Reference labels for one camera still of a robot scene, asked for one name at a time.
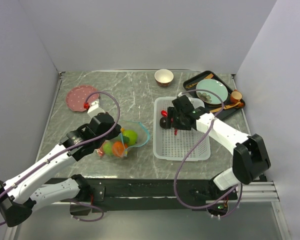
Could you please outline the watermelon slice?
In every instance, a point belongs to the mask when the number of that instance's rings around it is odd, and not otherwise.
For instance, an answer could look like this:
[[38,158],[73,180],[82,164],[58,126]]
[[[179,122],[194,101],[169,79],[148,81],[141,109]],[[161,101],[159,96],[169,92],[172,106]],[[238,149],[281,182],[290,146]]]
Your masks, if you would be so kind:
[[102,147],[96,149],[95,152],[100,158],[102,158],[105,155],[105,152]]

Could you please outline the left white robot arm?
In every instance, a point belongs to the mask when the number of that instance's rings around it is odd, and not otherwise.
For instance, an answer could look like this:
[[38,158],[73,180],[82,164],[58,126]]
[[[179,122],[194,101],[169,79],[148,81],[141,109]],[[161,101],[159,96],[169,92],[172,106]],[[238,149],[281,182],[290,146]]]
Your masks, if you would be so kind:
[[41,160],[16,177],[0,180],[0,213],[3,223],[15,227],[36,210],[55,202],[72,199],[83,201],[92,193],[88,181],[75,174],[63,182],[43,185],[57,172],[100,148],[106,140],[121,132],[118,119],[99,113],[90,123],[67,133]]

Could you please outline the red chili pepper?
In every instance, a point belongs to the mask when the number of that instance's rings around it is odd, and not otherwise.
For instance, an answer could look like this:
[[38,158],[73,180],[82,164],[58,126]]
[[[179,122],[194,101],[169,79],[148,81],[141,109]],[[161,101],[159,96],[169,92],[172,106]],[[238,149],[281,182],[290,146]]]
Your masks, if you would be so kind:
[[160,112],[160,114],[161,114],[161,118],[162,118],[162,117],[165,117],[165,118],[168,117],[168,113],[167,113],[167,111],[165,111],[165,110],[162,110],[162,111]]

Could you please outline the clear zip bag blue zipper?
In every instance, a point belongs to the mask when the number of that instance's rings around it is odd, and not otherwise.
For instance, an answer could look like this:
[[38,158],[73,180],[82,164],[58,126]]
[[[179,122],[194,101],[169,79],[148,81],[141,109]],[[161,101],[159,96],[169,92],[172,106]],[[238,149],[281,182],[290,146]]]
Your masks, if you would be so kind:
[[120,120],[118,125],[121,126],[119,135],[106,140],[95,150],[100,158],[126,158],[129,152],[134,152],[150,140],[150,133],[141,122]]

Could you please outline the green chili pepper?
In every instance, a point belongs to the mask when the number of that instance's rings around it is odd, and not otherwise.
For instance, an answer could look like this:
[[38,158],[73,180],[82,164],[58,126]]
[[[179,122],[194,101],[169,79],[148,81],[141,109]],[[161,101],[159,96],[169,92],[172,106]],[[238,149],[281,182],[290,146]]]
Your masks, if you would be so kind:
[[122,140],[123,140],[123,142],[124,142],[125,144],[128,144],[128,143],[130,142],[130,138],[127,137],[127,136],[123,136],[123,137],[122,137]]

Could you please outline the orange fruit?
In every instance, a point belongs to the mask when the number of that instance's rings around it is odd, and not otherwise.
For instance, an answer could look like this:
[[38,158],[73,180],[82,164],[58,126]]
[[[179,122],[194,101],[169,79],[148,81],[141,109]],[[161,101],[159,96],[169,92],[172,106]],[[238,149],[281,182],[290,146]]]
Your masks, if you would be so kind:
[[126,149],[128,145],[126,143],[122,143],[121,141],[116,141],[112,145],[112,153],[114,156],[122,158],[126,154]]

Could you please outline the green apple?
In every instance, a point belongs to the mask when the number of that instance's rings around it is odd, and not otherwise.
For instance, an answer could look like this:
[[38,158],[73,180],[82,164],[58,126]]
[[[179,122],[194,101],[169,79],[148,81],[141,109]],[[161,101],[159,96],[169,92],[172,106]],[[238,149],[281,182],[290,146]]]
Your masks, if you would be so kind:
[[138,134],[134,130],[126,129],[122,135],[129,137],[128,146],[133,146],[137,143]]

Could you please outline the dark brown fruit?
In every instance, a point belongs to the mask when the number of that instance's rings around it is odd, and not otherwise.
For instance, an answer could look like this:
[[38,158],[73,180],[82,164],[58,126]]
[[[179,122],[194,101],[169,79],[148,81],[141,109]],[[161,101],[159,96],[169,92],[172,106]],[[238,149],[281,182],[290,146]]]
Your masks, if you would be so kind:
[[166,117],[162,117],[159,120],[159,125],[162,129],[167,129],[167,118]]

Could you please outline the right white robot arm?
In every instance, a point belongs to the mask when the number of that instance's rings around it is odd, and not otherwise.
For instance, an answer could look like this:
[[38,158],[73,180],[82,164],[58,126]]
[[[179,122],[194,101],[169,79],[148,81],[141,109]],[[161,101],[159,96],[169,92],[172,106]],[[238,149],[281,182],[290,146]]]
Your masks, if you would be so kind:
[[169,127],[178,130],[196,130],[207,134],[232,155],[232,167],[213,177],[209,195],[222,198],[227,189],[238,185],[248,185],[271,167],[270,158],[263,138],[248,135],[219,120],[205,107],[195,108],[190,99],[182,95],[172,101],[167,110]]

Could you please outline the light green wrinkled fruit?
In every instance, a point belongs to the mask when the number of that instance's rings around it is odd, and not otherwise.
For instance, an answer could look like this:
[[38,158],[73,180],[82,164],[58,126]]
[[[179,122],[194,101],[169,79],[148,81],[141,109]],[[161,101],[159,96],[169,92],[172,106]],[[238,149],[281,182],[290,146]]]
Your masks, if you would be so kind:
[[108,156],[113,155],[112,147],[113,147],[113,143],[111,141],[105,142],[102,146],[104,153]]

